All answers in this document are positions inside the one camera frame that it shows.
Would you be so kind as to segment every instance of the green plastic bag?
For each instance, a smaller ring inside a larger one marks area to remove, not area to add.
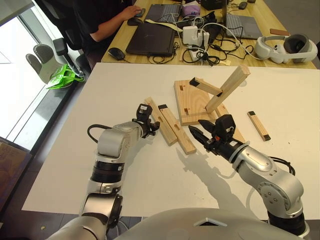
[[[61,89],[71,85],[73,81],[83,82],[84,80],[83,77],[76,76],[68,64],[64,64],[51,75],[47,89]]]

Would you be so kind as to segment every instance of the floor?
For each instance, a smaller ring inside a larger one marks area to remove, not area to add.
[[[303,0],[265,0],[265,2],[289,32],[305,33],[315,43],[320,41],[320,21],[317,20],[319,19],[319,0],[309,0],[308,4]],[[319,61],[317,60],[314,63],[320,69]],[[70,214],[21,211],[21,208],[82,87],[83,85],[80,84],[78,89],[75,90],[73,97],[52,127],[42,147],[20,181],[1,219],[4,224],[2,227],[0,224],[0,239],[27,237],[31,240],[43,240],[76,217],[76,215]],[[121,220],[127,227],[131,228],[139,223],[142,217],[122,217]],[[320,240],[320,221],[310,220],[307,222],[311,228],[312,239]],[[118,227],[120,233],[126,230],[122,224],[119,224]],[[116,228],[108,233],[109,240],[114,239],[116,236]]]

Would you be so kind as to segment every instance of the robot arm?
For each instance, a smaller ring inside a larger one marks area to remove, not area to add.
[[[199,123],[212,138],[189,126],[192,135],[208,152],[228,160],[240,177],[257,190],[267,209],[269,223],[300,237],[308,234],[301,201],[304,189],[300,181],[278,168],[267,155],[233,139],[236,125],[231,115],[223,115],[215,125],[207,120],[199,120]]]
[[[123,200],[118,192],[128,152],[141,138],[155,135],[160,126],[159,122],[151,123],[151,112],[151,106],[140,104],[132,121],[106,127],[97,141],[96,160],[79,217],[49,240],[104,240],[108,230],[118,224]]]

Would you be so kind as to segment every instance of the computer mouse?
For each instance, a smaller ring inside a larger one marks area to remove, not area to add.
[[[126,56],[125,53],[117,47],[110,48],[108,50],[108,53],[118,61],[125,59],[125,56]]]
[[[127,24],[129,26],[138,26],[139,24],[143,24],[144,22],[140,20],[139,18],[132,17],[127,21]]]
[[[243,10],[247,7],[247,5],[248,5],[248,3],[246,1],[242,1],[242,2],[240,2],[238,8]]]

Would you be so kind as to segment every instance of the white tabletop surface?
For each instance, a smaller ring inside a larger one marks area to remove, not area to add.
[[[95,161],[91,124],[130,121],[145,98],[167,104],[178,118],[174,81],[193,77],[220,87],[231,66],[98,63],[44,162],[23,210],[77,214]],[[246,86],[224,104],[251,146],[290,161],[304,186],[306,219],[320,219],[320,71],[250,67]],[[263,141],[247,116],[255,111],[271,136]],[[126,163],[123,216],[145,216],[185,207],[221,208],[267,219],[261,197],[221,156],[207,153],[192,138],[195,154],[168,146],[160,132],[142,140]],[[93,129],[99,136],[101,130]]]
[[[0,0],[0,26],[34,6],[32,0]]]

